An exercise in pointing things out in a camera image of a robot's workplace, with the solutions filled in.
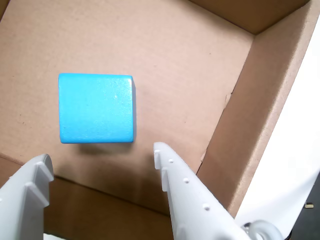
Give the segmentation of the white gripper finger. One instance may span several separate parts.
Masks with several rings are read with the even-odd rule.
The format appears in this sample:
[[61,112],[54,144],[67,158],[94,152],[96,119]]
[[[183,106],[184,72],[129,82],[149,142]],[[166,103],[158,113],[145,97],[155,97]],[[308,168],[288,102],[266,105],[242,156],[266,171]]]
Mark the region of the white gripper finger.
[[42,240],[44,208],[50,205],[49,184],[54,180],[52,160],[38,155],[0,188],[0,238]]
[[247,240],[249,236],[166,143],[153,144],[154,166],[167,193],[175,240]]

